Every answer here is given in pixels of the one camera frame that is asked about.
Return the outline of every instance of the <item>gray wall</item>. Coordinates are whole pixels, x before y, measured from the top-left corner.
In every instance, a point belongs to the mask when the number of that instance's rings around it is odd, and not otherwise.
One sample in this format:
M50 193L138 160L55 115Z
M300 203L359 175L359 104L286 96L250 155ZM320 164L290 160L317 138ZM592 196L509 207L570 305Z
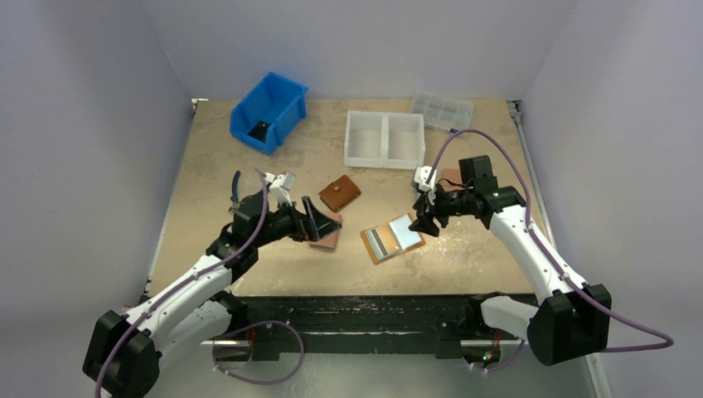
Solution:
M193 96L230 100L269 70L312 97L521 98L576 0L145 0Z
M142 2L0 6L2 396L86 396L95 319L143 287L190 100Z
M524 101L565 258L676 340L609 354L616 396L701 396L703 3L579 2ZM610 345L653 342L613 325Z

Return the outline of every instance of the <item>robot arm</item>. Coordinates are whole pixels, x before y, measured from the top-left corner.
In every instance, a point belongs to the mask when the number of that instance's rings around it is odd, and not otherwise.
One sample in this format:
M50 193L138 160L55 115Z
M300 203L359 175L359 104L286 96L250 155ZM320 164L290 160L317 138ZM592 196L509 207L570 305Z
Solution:
M462 190L445 192L434 178L431 167L415 171L414 185L420 197L414 205L417 218L412 231L438 236L437 220L444 228L451 216L471 215L480 219L510 251L535 290L538 307L518 303L502 294L487 294L473 300L477 332L501 329L529 341L536 358L553 365L605 349L609 317L587 304L560 277L550 261L530 237L525 223L525 201L514 187L499 187L488 156L459 161ZM538 239L560 264L564 260L530 220ZM564 265L569 278L588 295L610 308L611 298L603 285L590 286Z
M252 244L235 258L210 272L206 269L231 257L255 232L264 209L263 192L244 198L233 209L234 219L222 228L206 253L179 279L161 293L120 316L105 313L95 325L85 356L83 372L97 380L108 353L117 341L146 314L130 333L109 364L102 387L114 396L143 396L156 382L159 372L200 342L242 326L237 306L244 305L223 291L246 273L258 260L258 248L290 237L295 241L317 241L342 225L324 216L303 197L305 213L297 211L289 189L295 176L266 174L269 192L278 202L276 211L264 215L264 224ZM176 293L168 291L179 288ZM158 310L149 309L164 299Z

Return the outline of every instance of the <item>white plastic container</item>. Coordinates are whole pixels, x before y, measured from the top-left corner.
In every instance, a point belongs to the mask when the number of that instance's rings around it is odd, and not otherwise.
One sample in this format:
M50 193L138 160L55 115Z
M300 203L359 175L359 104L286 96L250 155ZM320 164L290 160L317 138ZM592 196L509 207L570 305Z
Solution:
M422 114L424 122L432 128L447 130L468 129L473 117L473 103L430 93L415 94L412 114Z
M423 116L350 110L344 165L405 170L423 166Z

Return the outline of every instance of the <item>blue container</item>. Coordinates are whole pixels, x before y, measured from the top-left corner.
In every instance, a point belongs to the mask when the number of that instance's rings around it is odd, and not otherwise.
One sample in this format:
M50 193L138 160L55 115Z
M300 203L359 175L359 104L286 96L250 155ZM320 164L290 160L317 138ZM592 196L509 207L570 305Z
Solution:
M305 119L308 87L269 72L232 110L230 133L267 155Z

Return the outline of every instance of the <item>table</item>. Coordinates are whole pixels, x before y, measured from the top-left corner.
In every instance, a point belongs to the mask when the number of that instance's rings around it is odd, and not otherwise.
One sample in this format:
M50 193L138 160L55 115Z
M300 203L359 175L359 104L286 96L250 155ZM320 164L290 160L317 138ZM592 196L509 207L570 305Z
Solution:
M531 185L506 101L472 102L472 127L501 143ZM371 262L359 232L413 211L413 172L344 167L347 111L408 112L410 103L411 99L309 99L308 117L282 147L267 156L231 137L230 111L237 101L201 102L167 214L150 293L158 293L183 274L231 221L230 184L236 170L242 171L240 197L260 189L254 167L265 172L293 172L298 177L291 191L293 199L299 202L301 196L310 196L320 210L327 208L319 201L318 192L342 174L357 184L361 195L340 211L344 222L335 252L289 239L262 247L259 262L231 287L237 295L532 292L502 243L471 216L452 218L439 238L426 237L427 244L417 250L379 265ZM425 130L425 164L433 162L447 136L446 132ZM501 186L519 187L502 155L476 134L456 138L439 167L457 167L459 159L481 154L491 157ZM542 227L537 206L532 211Z

